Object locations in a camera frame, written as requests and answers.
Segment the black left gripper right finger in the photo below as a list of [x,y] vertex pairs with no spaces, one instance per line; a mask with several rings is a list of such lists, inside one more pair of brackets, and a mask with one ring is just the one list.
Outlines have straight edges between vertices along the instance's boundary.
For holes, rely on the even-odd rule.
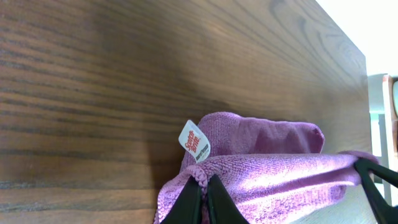
[[207,196],[211,224],[249,224],[217,175],[213,175],[208,182]]

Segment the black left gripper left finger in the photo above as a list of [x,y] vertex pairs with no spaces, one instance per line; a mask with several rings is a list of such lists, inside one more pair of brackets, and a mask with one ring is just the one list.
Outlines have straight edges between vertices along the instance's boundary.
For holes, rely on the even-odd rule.
[[201,206],[201,187],[191,176],[161,224],[200,224]]

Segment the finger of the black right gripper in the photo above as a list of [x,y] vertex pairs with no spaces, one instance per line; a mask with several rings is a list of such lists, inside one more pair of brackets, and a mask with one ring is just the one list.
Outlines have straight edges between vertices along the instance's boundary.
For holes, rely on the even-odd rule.
[[378,224],[397,224],[397,206],[390,206],[384,200],[370,177],[370,173],[375,174],[397,187],[397,172],[368,159],[358,159],[354,163],[354,168],[361,178],[361,185]]

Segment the purple microfiber cloth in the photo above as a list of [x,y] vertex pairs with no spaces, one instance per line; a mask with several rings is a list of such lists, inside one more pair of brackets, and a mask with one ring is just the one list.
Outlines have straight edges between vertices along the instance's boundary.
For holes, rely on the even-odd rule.
[[162,222],[183,186],[194,178],[202,196],[217,175],[249,223],[288,223],[338,203],[359,185],[354,163],[376,162],[367,152],[324,154],[325,137],[312,123],[245,118],[229,112],[187,121],[178,138],[185,150],[179,174],[157,197]]

